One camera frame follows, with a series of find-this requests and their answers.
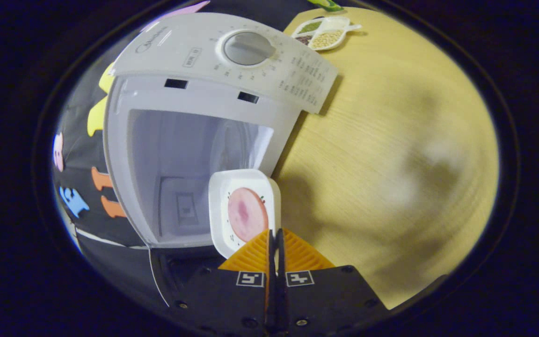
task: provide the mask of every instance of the ham slice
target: ham slice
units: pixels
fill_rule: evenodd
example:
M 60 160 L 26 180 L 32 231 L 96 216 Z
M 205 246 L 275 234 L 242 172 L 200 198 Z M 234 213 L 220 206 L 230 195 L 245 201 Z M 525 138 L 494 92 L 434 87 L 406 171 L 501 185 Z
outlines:
M 268 228 L 265 205 L 257 193 L 248 188 L 238 188 L 230 195 L 228 220 L 237 237 L 245 242 Z

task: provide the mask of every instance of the light wood surface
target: light wood surface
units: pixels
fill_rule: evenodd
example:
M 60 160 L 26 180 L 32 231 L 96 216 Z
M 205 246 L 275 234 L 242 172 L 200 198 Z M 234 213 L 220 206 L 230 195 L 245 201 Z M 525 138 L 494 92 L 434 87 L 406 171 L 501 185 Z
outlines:
M 328 16 L 323 9 L 303 21 Z M 340 76 L 301 113 L 272 177 L 282 226 L 336 266 L 356 266 L 388 308 L 471 251 L 494 204 L 498 148 L 484 102 L 438 47 L 389 17 L 346 8 Z

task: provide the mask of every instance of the screw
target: screw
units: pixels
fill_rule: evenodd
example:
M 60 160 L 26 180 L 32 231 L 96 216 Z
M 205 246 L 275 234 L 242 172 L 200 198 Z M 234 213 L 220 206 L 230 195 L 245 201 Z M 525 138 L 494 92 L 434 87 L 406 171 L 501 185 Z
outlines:
M 212 335 L 217 335 L 218 333 L 213 330 L 212 328 L 209 328 L 208 326 L 201 326 L 199 327 L 199 329 L 203 330 L 203 331 L 206 331 L 208 333 L 211 333 Z
M 243 318 L 242 319 L 242 325 L 245 327 L 245 328 L 249 328 L 249 329 L 254 329 L 254 328 L 257 328 L 257 325 L 259 325 L 257 323 L 256 320 L 252 319 L 252 318 Z
M 336 329 L 336 332 L 342 332 L 342 331 L 345 331 L 345 330 L 349 330 L 350 328 L 351 328 L 350 325 L 341 326 L 340 328 Z
M 376 299 L 370 299 L 370 300 L 365 301 L 365 306 L 368 307 L 368 308 L 372 308 L 377 303 L 378 303 L 378 301 Z

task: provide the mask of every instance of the blue sticker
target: blue sticker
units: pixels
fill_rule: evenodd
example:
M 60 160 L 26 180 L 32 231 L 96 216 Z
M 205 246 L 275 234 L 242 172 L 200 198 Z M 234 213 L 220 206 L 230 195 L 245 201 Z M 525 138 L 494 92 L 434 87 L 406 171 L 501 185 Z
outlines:
M 79 192 L 76 189 L 70 190 L 66 188 L 65 190 L 62 186 L 59 187 L 59 194 L 70 209 L 70 211 L 76 216 L 79 217 L 79 213 L 83 210 L 88 211 L 88 205 L 81 198 Z

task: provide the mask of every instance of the white plastic container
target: white plastic container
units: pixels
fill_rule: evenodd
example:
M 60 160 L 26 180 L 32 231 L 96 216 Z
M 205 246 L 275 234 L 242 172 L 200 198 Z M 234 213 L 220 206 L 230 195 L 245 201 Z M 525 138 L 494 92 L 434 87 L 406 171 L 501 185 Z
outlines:
M 254 169 L 214 173 L 209 181 L 209 211 L 211 239 L 218 252 L 229 258 L 246 242 L 240 239 L 229 220 L 229 197 L 235 190 L 252 190 L 263 201 L 267 212 L 268 229 L 273 235 L 280 228 L 280 189 L 263 172 Z

